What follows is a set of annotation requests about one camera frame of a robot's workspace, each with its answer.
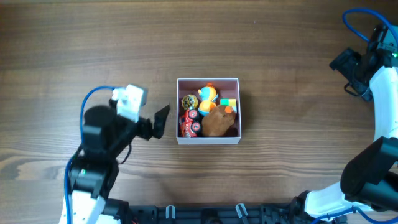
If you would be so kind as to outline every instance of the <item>box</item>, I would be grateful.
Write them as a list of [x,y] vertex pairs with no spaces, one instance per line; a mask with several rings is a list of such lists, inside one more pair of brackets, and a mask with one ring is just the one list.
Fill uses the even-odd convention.
[[[181,99],[187,94],[195,95],[199,102],[201,99],[198,90],[205,87],[207,83],[213,84],[218,91],[218,98],[216,104],[220,104],[220,99],[234,98],[236,99],[236,120],[233,124],[233,133],[231,137],[195,137],[185,138],[181,137],[180,124],[178,123],[185,110],[181,106]],[[237,78],[179,78],[177,79],[177,130],[176,138],[178,144],[237,144],[242,137],[241,128],[241,104],[239,97],[239,80]]]

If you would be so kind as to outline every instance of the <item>wooden tabletop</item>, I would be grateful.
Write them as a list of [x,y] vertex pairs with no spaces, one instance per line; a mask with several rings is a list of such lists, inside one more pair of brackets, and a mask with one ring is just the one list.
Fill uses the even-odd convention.
[[[288,202],[339,181],[374,135],[373,103],[346,94],[345,78],[328,66],[347,47],[366,48],[342,23],[352,7],[398,23],[393,1],[0,6],[0,223],[58,223],[65,164],[80,144],[80,105],[98,85],[148,88],[144,117],[172,107],[162,139],[134,140],[110,198],[157,206]],[[367,36],[378,23],[348,19]],[[177,145],[177,78],[208,77],[239,78],[237,146]],[[87,107],[110,96],[95,93]]]

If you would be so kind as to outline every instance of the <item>blue and yellow duck toy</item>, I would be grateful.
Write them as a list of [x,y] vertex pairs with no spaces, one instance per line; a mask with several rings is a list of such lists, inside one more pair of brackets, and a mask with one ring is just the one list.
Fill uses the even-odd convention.
[[199,113],[203,116],[208,115],[211,109],[215,108],[217,105],[215,103],[218,93],[211,83],[207,84],[201,90],[198,90],[201,97],[201,103],[199,105]]

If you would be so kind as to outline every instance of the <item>blue cable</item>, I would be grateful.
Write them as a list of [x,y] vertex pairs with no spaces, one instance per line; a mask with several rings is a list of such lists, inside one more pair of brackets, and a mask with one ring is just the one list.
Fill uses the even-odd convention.
[[[96,87],[94,89],[92,89],[90,92],[87,93],[85,99],[83,100],[83,103],[81,104],[81,108],[80,108],[80,137],[81,137],[81,148],[83,147],[83,141],[84,141],[84,137],[83,137],[83,113],[84,113],[84,109],[85,109],[85,105],[86,102],[88,100],[88,98],[91,96],[91,94],[93,94],[95,91],[97,90],[114,90],[115,86],[99,86]],[[72,158],[70,158],[70,160],[67,163],[67,166],[65,168],[65,175],[63,177],[63,191],[64,191],[64,196],[65,196],[65,203],[66,203],[66,208],[67,208],[67,223],[71,224],[72,222],[72,216],[71,216],[71,212],[70,212],[70,207],[69,207],[69,170],[70,170],[70,165],[72,164],[72,161],[74,160],[74,158],[76,158],[76,156],[78,156],[80,150],[78,149],[77,152],[72,156]]]
[[336,218],[336,217],[339,217],[339,216],[342,216],[342,215],[346,215],[346,214],[349,214],[351,212],[353,212],[353,213],[359,212],[359,214],[361,214],[364,219],[366,219],[369,223],[372,223],[372,224],[394,224],[394,223],[398,223],[398,217],[395,217],[395,218],[390,219],[390,220],[385,220],[385,221],[377,221],[377,220],[374,220],[371,217],[367,216],[360,208],[352,207],[352,208],[348,208],[348,209],[343,210],[343,211],[338,212],[338,213],[326,214],[326,215],[319,216],[318,218],[314,219],[314,221],[312,221],[311,224],[316,224],[316,223],[318,223],[320,220],[322,220],[324,218],[327,218],[328,220],[330,220],[332,218]]
[[360,38],[364,39],[366,42],[369,43],[369,39],[365,35],[363,35],[358,30],[354,29],[354,27],[352,27],[351,25],[348,24],[348,22],[346,20],[346,15],[353,13],[353,12],[370,14],[370,15],[375,16],[378,19],[380,19],[384,23],[384,25],[386,25],[386,27],[391,31],[391,34],[394,36],[394,39],[396,40],[396,45],[398,45],[398,34],[395,31],[395,29],[392,27],[391,23],[383,15],[381,15],[380,13],[378,13],[376,11],[373,11],[372,9],[366,9],[366,8],[349,9],[343,13],[343,22],[344,22],[344,24],[346,24],[347,28],[349,28],[352,32],[354,32]]

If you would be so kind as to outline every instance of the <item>black cable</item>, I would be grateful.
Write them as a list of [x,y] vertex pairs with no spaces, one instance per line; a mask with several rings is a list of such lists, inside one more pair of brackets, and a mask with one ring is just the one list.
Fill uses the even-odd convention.
[[132,149],[132,147],[131,147],[131,142],[130,142],[130,144],[129,144],[129,151],[127,152],[127,155],[126,155],[126,157],[123,159],[123,161],[120,162],[119,164],[123,164],[123,163],[127,160],[127,158],[130,156],[131,149]]

